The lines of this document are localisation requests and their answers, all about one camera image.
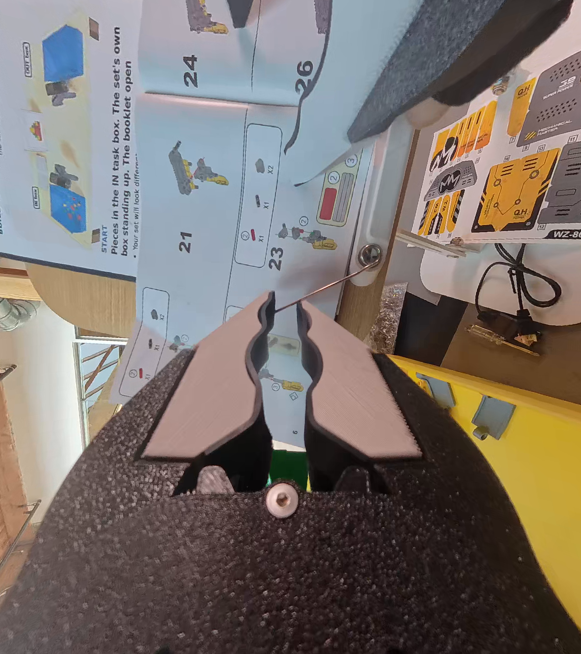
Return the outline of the green plastic bin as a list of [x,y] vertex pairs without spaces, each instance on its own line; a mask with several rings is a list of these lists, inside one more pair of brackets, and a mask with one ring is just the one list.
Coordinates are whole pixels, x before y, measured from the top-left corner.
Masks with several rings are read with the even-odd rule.
[[303,491],[310,491],[307,455],[304,450],[273,449],[267,485],[292,481]]

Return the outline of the yellow plastic bin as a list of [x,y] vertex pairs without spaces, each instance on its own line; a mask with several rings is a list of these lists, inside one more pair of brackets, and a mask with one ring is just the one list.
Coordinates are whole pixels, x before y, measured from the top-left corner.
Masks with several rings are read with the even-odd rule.
[[[450,416],[498,475],[544,575],[581,631],[581,405],[399,356],[391,360],[423,390],[419,375],[449,384]],[[484,396],[515,406],[498,439],[473,435]]]

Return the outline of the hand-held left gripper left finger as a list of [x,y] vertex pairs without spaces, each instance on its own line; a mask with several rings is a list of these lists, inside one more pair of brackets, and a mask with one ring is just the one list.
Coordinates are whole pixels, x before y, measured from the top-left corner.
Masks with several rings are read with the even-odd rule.
[[275,319],[267,291],[202,339],[156,418],[142,455],[192,462],[252,427],[263,408],[260,370]]

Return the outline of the grey curved lego panel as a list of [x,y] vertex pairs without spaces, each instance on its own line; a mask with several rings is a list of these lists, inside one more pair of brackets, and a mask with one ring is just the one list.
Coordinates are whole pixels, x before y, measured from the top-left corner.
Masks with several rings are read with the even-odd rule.
[[472,417],[473,436],[478,440],[500,440],[515,413],[515,404],[484,395]]
[[445,410],[450,410],[456,406],[452,387],[447,381],[436,379],[422,373],[416,373],[415,376],[420,388],[429,394],[438,406]]

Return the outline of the small bubble wrap piece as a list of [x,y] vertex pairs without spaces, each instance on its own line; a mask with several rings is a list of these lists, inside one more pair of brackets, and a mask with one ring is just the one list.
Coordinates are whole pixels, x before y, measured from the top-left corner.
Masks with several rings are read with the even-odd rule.
[[364,338],[364,343],[372,351],[385,355],[394,354],[407,289],[407,282],[383,287],[375,321]]

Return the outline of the lego instruction booklet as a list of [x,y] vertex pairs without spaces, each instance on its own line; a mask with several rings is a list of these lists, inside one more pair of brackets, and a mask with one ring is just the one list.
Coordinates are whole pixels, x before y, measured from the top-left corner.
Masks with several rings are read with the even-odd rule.
[[303,184],[285,146],[324,50],[321,1],[143,1],[135,102],[140,241],[133,336],[113,396],[255,297],[278,306],[344,277],[373,148]]

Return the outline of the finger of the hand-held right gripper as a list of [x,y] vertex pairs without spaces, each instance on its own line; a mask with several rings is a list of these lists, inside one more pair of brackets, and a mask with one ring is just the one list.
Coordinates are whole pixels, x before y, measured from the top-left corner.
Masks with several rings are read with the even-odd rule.
[[235,29],[258,27],[262,1],[227,1],[231,22]]
[[361,137],[348,135],[354,119],[423,1],[321,1],[325,42],[303,92],[286,154],[340,154]]

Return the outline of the laminated instruction sheet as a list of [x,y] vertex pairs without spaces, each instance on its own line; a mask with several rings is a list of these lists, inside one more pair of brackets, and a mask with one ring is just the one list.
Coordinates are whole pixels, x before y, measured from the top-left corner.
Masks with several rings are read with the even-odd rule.
[[0,256],[134,281],[141,1],[0,1]]

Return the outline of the lego sticker sheet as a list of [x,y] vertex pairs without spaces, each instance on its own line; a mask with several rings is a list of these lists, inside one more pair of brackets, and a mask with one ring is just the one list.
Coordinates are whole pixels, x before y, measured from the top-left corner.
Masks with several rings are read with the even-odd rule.
[[434,133],[412,228],[441,246],[581,243],[581,40]]

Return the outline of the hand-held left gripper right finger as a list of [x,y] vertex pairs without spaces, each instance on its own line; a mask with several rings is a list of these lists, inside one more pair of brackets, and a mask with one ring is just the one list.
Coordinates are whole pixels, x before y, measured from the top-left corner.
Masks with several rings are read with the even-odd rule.
[[421,458],[371,349],[308,301],[297,304],[297,332],[311,427],[371,462]]

